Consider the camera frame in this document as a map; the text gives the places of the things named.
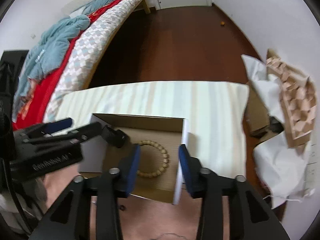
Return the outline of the person's hand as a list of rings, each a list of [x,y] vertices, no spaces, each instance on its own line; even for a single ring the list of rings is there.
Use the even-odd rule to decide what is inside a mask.
[[[39,186],[36,195],[40,198],[37,203],[43,213],[46,213],[73,178],[80,174],[78,166],[74,164],[36,179]]]

